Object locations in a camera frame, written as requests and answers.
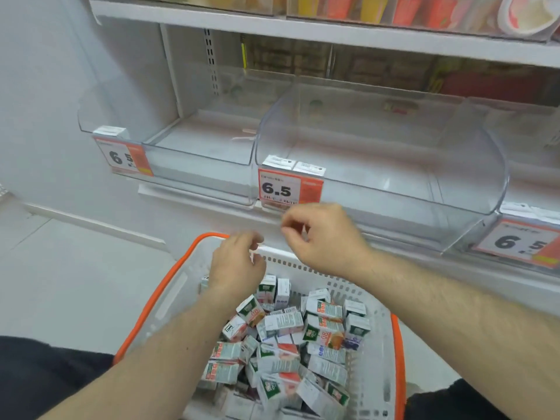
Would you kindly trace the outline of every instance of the orange and white price tag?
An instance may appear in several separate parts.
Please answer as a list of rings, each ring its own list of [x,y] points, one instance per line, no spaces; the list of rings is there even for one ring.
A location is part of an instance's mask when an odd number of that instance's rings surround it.
[[[94,136],[108,164],[117,169],[153,177],[150,162],[141,144]]]
[[[259,169],[259,198],[284,205],[315,203],[321,200],[323,180]]]
[[[503,218],[473,249],[555,268],[560,264],[560,230]]]

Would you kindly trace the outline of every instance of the white shelf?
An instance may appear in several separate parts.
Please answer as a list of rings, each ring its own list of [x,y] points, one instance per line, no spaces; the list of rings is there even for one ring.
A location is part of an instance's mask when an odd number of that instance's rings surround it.
[[[560,44],[290,20],[143,0],[91,0],[95,16],[560,68]]]

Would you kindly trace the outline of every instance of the person's right hand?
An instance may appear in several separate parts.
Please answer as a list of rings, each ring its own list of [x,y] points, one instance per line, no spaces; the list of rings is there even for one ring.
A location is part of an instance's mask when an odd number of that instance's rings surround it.
[[[323,274],[353,281],[371,253],[371,247],[338,204],[294,206],[285,213],[281,226],[298,259]],[[307,240],[301,234],[303,226]]]

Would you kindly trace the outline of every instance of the white wall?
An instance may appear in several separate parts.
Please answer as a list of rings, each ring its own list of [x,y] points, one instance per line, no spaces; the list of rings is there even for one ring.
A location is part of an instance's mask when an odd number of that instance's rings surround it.
[[[86,91],[162,56],[158,25],[88,0],[2,0],[0,181],[25,202],[158,237],[138,184],[113,175],[77,112]]]

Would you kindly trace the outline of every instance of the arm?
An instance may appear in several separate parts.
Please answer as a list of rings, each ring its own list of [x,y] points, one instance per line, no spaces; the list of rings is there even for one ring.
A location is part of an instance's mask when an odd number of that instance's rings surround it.
[[[136,351],[41,417],[42,420],[177,420],[235,308],[261,282],[266,262],[255,250],[263,238],[244,233],[214,252],[208,290]]]
[[[373,250],[339,205],[294,207],[282,232],[302,262],[374,295],[512,420],[558,417],[558,318]]]

